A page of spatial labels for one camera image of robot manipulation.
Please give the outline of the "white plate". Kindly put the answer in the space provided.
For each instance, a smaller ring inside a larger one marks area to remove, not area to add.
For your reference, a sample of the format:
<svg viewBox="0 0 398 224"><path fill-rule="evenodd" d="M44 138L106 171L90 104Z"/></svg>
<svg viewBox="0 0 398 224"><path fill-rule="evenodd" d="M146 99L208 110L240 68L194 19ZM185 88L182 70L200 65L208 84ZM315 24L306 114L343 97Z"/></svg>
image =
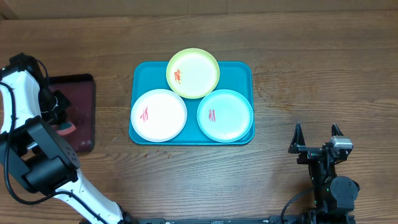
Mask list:
<svg viewBox="0 0 398 224"><path fill-rule="evenodd" d="M155 89L144 93L133 104L131 124L142 139L166 142L176 137L187 121L187 107L171 90Z"/></svg>

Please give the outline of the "green and red sponge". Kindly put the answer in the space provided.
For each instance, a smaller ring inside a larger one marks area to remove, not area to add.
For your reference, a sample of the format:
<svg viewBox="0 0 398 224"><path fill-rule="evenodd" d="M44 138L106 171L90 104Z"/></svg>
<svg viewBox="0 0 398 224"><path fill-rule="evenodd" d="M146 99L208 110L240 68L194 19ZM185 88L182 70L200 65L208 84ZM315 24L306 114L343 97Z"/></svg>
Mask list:
<svg viewBox="0 0 398 224"><path fill-rule="evenodd" d="M76 131L76 126L69 121L53 125L52 127L60 136L66 136Z"/></svg>

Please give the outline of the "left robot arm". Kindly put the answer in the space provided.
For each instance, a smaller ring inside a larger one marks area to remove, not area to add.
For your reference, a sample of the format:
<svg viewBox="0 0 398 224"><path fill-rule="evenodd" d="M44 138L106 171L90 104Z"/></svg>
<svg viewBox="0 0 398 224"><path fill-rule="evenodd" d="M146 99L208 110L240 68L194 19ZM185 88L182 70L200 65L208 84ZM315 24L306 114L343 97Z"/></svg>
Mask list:
<svg viewBox="0 0 398 224"><path fill-rule="evenodd" d="M72 103L50 86L75 79L50 78L40 60L24 53L11 57L1 69L1 165L6 188L25 205L59 199L82 215L84 223L136 223L83 175L78 154L64 139L76 131L67 116Z"/></svg>

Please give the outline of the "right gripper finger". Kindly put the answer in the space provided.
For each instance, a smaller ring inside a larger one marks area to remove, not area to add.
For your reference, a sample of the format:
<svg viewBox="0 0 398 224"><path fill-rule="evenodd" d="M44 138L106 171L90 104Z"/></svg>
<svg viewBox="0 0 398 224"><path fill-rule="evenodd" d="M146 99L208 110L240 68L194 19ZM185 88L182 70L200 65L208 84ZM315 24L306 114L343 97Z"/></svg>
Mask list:
<svg viewBox="0 0 398 224"><path fill-rule="evenodd" d="M343 133L340 131L337 124L333 124L331 126L331 136L343 136Z"/></svg>
<svg viewBox="0 0 398 224"><path fill-rule="evenodd" d="M304 151L306 145L300 123L295 126L294 136L290 143L288 153L301 153Z"/></svg>

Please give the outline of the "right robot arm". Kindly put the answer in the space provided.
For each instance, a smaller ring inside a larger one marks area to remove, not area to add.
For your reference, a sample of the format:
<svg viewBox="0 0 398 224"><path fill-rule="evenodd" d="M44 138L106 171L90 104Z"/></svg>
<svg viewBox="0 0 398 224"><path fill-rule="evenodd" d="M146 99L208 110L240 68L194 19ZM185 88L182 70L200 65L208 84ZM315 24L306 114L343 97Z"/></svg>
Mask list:
<svg viewBox="0 0 398 224"><path fill-rule="evenodd" d="M301 125L295 127L288 153L298 154L297 163L308 166L312 180L310 189L290 199L280 214L282 223L354 223L354 201L358 197L359 184L349 177L338 176L335 166L347 160L353 143L336 124L331 127L331 138L320 147L307 147ZM287 207L298 198L314 193L315 207L293 218L285 218Z"/></svg>

